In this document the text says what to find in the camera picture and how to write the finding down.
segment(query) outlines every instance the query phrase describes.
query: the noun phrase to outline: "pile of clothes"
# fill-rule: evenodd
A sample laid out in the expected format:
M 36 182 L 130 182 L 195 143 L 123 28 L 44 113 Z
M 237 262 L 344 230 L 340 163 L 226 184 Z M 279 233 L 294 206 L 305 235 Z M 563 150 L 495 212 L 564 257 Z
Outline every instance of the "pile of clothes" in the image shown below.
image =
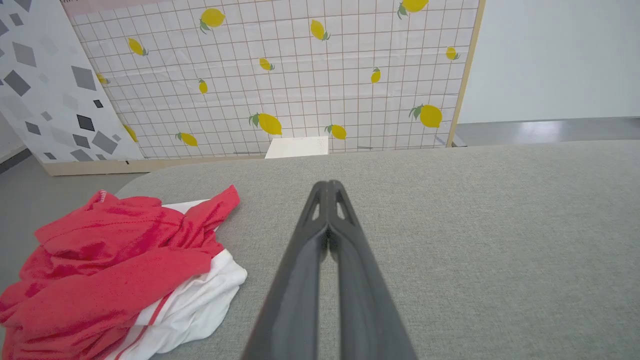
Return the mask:
M 3 359 L 148 359 L 210 336 L 247 276 L 215 233 L 239 201 L 100 191 L 40 228 L 0 297 Z

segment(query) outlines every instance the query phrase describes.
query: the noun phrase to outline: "gray fabric surface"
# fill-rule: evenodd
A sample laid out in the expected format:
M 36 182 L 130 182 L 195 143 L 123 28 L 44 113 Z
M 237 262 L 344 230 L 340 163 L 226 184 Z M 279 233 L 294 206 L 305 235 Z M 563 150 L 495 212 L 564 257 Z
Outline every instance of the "gray fabric surface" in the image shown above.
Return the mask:
M 346 187 L 421 359 L 640 354 L 640 141 L 224 161 L 139 177 L 118 196 L 241 203 L 218 239 L 249 273 L 210 337 L 154 359 L 238 359 L 311 186 Z M 339 358 L 323 263 L 320 359 Z

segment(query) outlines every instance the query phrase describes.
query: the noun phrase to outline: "white cloth with red stripe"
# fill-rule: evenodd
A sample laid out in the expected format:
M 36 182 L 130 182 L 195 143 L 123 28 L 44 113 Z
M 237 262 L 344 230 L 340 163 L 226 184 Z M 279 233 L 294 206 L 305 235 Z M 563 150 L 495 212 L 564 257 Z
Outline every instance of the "white cloth with red stripe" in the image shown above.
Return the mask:
M 167 204 L 185 213 L 205 200 Z M 247 272 L 225 249 L 211 259 L 208 273 L 192 277 L 170 294 L 145 308 L 125 341 L 107 360 L 149 359 L 155 353 L 169 352 L 180 344 L 204 339 L 225 319 L 231 300 Z

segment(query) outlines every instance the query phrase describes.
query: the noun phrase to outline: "red stripe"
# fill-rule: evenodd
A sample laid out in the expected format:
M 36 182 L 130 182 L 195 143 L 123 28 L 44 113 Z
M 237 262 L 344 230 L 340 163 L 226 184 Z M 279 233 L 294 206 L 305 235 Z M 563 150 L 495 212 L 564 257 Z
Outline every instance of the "red stripe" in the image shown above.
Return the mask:
M 160 300 L 160 303 L 158 304 L 158 306 L 156 306 L 156 310 L 154 311 L 154 314 L 151 316 L 151 320 L 149 320 L 149 324 L 145 325 L 142 328 L 142 331 L 140 331 L 140 333 L 138 334 L 138 337 L 128 347 L 125 347 L 124 349 L 122 349 L 122 351 L 116 356 L 115 360 L 119 360 L 120 356 L 122 356 L 122 354 L 125 351 L 127 351 L 130 347 L 135 345 L 140 340 L 140 338 L 142 338 L 142 336 L 144 335 L 145 331 L 147 331 L 147 327 L 149 327 L 150 325 L 153 325 L 154 322 L 156 322 L 156 318 L 158 317 L 158 314 L 160 313 L 160 310 L 162 310 L 162 307 L 164 306 L 166 301 L 169 300 L 169 296 L 171 296 L 172 293 L 173 293 L 173 291 L 171 291 L 170 293 L 166 294 L 162 298 L 162 300 Z

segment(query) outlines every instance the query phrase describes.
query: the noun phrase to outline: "lemon print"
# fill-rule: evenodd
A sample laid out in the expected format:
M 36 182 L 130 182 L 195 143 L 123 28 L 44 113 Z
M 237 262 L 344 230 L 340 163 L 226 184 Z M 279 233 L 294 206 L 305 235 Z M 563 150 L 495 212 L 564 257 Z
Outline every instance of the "lemon print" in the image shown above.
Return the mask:
M 136 132 L 133 131 L 133 129 L 131 129 L 129 125 L 125 125 L 125 124 L 122 124 L 122 125 L 124 125 L 124 128 L 127 130 L 129 135 L 131 135 L 131 138 L 133 139 L 133 141 L 138 142 L 138 137 L 136 136 Z
M 380 81 L 380 69 L 377 67 L 373 68 L 373 74 L 371 74 L 371 83 L 375 84 Z
M 440 127 L 442 121 L 442 111 L 433 105 L 420 105 L 411 109 L 409 117 L 414 119 L 420 117 L 420 122 L 426 127 Z
M 193 135 L 191 134 L 187 134 L 187 133 L 177 133 L 175 135 L 175 138 L 184 142 L 185 144 L 189 145 L 189 146 L 198 146 L 198 140 L 196 140 L 196 138 L 193 137 Z
M 146 56 L 149 54 L 149 52 L 134 38 L 129 38 L 129 47 L 131 48 L 131 51 L 140 56 Z
M 198 79 L 198 83 L 200 84 L 198 86 L 198 88 L 200 89 L 201 93 L 206 93 L 207 92 L 207 83 L 204 82 L 203 79 Z
M 267 70 L 267 71 L 271 71 L 276 68 L 275 66 L 270 64 L 269 60 L 267 59 L 260 59 L 260 67 L 262 67 L 264 70 Z
M 204 33 L 205 30 L 210 31 L 210 28 L 217 28 L 222 25 L 225 20 L 225 14 L 221 13 L 218 9 L 206 9 L 202 13 L 200 18 L 200 31 Z
M 428 2 L 429 0 L 404 0 L 402 3 L 400 3 L 400 7 L 398 8 L 396 14 L 398 14 L 398 17 L 400 19 L 402 19 L 402 17 L 400 17 L 400 14 L 407 15 L 406 12 L 417 13 L 422 10 Z
M 324 30 L 324 26 L 319 21 L 311 20 L 311 34 L 313 34 L 318 40 L 329 40 L 331 35 Z
M 447 48 L 447 57 L 450 60 L 457 60 L 460 57 L 460 54 L 456 53 L 456 50 L 453 47 Z
M 344 140 L 347 137 L 347 131 L 340 125 L 329 125 L 324 130 L 336 139 Z
M 249 117 L 249 124 L 252 122 L 255 127 L 258 127 L 258 124 L 260 124 L 262 130 L 265 130 L 267 134 L 282 135 L 282 125 L 280 125 L 280 121 L 274 116 L 256 113 Z
M 96 74 L 95 75 L 98 78 L 98 81 L 100 81 L 100 84 L 108 84 L 110 83 L 110 81 L 108 79 L 105 79 L 104 76 L 102 76 L 102 74 Z

